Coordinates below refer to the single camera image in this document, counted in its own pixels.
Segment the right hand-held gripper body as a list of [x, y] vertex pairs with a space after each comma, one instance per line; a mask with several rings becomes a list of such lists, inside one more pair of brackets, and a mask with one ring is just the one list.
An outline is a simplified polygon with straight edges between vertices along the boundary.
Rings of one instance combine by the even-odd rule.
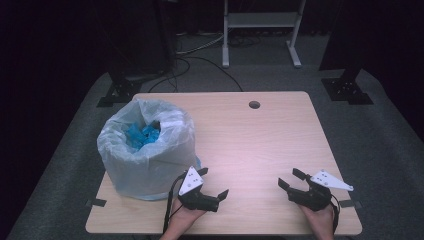
[[326, 170], [320, 170], [304, 181], [308, 184], [309, 189], [303, 191], [290, 187], [289, 191], [286, 192], [288, 200], [313, 211], [322, 210], [331, 203], [333, 197], [331, 188], [347, 191], [354, 190], [352, 185], [345, 183]]

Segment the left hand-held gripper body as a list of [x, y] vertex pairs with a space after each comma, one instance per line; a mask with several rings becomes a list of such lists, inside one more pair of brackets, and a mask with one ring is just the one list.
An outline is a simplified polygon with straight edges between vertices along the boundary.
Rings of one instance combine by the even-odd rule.
[[199, 171], [191, 166], [178, 190], [178, 199], [189, 210], [216, 212], [220, 200], [218, 197], [204, 195], [201, 192], [204, 180]]

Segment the person's left hand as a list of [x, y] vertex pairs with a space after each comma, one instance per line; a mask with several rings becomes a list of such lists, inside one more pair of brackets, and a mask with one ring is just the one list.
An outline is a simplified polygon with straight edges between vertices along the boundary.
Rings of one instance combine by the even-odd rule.
[[172, 215], [166, 232], [184, 234], [203, 215], [203, 210], [190, 210], [182, 205], [178, 198], [173, 201]]

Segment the person's right hand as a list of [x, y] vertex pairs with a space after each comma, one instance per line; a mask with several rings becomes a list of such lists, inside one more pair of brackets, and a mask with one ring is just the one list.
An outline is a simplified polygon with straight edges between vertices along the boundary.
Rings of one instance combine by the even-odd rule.
[[299, 205], [299, 208], [305, 215], [313, 234], [333, 234], [334, 236], [334, 210], [331, 205], [319, 211], [313, 211], [302, 205]]

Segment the blue trash bin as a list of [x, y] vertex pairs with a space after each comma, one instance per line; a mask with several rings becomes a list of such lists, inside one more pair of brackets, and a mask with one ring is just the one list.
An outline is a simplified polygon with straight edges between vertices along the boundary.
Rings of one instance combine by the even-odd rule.
[[198, 157], [195, 157], [193, 163], [188, 164], [154, 161], [147, 170], [137, 173], [133, 197], [145, 201], [167, 198], [174, 181], [184, 175], [191, 166], [199, 170], [202, 163]]

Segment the bin with clear bag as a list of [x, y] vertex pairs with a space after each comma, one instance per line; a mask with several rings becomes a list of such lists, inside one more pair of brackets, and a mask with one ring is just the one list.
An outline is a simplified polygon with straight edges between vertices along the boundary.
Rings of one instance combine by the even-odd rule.
[[179, 175], [201, 167], [193, 119], [163, 100], [129, 102], [106, 121], [97, 148], [117, 193], [142, 200], [166, 198]]

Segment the crumpled blue plastic wrappers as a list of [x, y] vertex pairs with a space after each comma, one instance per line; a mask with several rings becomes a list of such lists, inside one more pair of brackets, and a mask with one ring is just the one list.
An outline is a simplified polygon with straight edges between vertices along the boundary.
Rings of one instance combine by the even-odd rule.
[[127, 137], [127, 144], [136, 150], [140, 150], [145, 145], [156, 142], [160, 136], [160, 132], [160, 123], [154, 121], [142, 128], [134, 123], [126, 130], [125, 135]]

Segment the black metal stand foot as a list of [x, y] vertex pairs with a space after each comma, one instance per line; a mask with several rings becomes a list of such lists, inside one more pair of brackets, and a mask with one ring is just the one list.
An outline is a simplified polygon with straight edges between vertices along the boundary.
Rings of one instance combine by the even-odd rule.
[[108, 74], [112, 83], [106, 95], [99, 99], [98, 107], [112, 107], [115, 103], [128, 103], [142, 86], [141, 75], [128, 69], [109, 71]]
[[360, 67], [346, 68], [338, 78], [323, 78], [321, 80], [332, 101], [346, 101], [350, 105], [372, 105], [369, 95], [361, 90], [356, 83]]

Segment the white metal stand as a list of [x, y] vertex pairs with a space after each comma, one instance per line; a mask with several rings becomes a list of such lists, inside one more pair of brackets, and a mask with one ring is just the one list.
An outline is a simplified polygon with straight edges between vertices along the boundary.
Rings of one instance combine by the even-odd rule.
[[300, 0], [300, 4], [296, 12], [276, 13], [231, 13], [228, 10], [228, 2], [229, 0], [224, 0], [222, 43], [222, 66], [224, 68], [228, 68], [230, 66], [228, 45], [229, 32], [231, 29], [241, 28], [291, 28], [291, 39], [286, 41], [286, 46], [294, 67], [302, 67], [295, 44], [307, 0]]

